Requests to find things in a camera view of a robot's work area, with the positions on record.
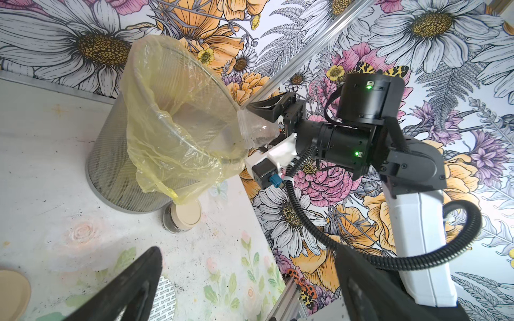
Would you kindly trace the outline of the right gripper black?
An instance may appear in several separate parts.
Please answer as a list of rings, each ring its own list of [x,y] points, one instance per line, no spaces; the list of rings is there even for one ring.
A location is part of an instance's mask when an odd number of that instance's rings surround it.
[[[306,103],[296,93],[286,93],[278,103],[255,102],[247,105],[247,109],[270,123],[275,123],[282,116],[284,132],[294,132],[297,124],[304,119]]]

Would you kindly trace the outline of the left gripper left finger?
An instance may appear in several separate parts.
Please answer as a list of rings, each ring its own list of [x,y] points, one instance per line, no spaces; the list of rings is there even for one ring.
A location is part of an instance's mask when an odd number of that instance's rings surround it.
[[[162,255],[150,247],[67,320],[148,320],[162,273]]]

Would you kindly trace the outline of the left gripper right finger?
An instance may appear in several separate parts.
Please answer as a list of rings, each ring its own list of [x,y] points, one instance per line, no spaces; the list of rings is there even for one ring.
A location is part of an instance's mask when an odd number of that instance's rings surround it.
[[[429,320],[430,314],[375,269],[360,253],[339,245],[335,263],[351,320]]]

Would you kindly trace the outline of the clear jar beige lid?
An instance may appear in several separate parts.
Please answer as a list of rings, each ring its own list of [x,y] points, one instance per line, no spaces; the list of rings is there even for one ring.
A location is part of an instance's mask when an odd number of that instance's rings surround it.
[[[269,144],[280,135],[277,123],[267,121],[249,110],[239,110],[237,117],[242,138],[248,149]]]

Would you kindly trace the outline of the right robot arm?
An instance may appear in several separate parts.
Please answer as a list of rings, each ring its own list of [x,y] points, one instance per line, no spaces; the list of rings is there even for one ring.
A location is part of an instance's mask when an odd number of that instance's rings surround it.
[[[284,187],[294,213],[319,242],[335,252],[343,267],[338,277],[346,300],[369,292],[378,311],[415,306],[454,308],[457,294],[449,262],[462,254],[476,235],[474,223],[447,242],[443,219],[464,209],[472,221],[480,213],[467,201],[443,202],[447,185],[444,161],[434,147],[406,138],[397,120],[404,80],[384,74],[350,74],[334,93],[336,119],[305,120],[305,104],[293,93],[250,102],[247,111],[270,123],[285,119],[286,137],[246,164],[260,187]],[[384,184],[399,256],[363,254],[318,230],[295,195],[294,176],[310,160],[325,160],[361,177],[374,168]]]

